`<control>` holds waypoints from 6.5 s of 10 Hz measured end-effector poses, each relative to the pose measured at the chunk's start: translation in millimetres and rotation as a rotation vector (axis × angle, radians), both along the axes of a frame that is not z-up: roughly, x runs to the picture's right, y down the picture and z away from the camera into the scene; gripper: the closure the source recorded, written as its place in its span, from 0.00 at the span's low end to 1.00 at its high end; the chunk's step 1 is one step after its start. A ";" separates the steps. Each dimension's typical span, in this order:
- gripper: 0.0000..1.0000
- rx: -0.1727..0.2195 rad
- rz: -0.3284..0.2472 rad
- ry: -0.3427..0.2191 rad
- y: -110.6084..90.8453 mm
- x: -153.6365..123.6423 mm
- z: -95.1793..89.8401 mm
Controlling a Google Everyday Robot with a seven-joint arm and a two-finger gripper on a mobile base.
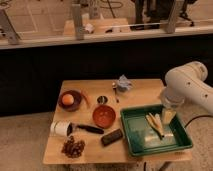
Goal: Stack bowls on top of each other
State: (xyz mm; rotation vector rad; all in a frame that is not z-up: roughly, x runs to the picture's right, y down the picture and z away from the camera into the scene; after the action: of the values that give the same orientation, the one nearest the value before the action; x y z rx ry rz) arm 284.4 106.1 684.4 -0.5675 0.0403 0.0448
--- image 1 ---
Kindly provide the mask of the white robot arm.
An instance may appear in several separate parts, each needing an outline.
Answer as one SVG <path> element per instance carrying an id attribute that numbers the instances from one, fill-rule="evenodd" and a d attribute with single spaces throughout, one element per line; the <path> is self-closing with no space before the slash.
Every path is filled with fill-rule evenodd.
<path id="1" fill-rule="evenodd" d="M 189 99 L 213 114 L 213 87 L 205 83 L 207 76 L 207 67 L 199 61 L 170 69 L 165 74 L 166 87 L 160 93 L 162 105 L 176 109 Z"/>

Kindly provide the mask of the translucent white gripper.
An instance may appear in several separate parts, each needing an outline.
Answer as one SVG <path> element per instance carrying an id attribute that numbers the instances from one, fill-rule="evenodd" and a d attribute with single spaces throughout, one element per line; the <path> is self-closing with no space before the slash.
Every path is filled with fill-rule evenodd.
<path id="1" fill-rule="evenodd" d="M 166 87 L 161 92 L 161 102 L 166 108 L 177 108 L 181 106 L 185 101 L 185 98 L 175 92 L 172 88 Z M 174 116 L 176 115 L 176 111 L 171 109 L 168 110 L 163 108 L 162 110 L 162 122 L 163 124 L 168 124 L 172 121 Z"/>

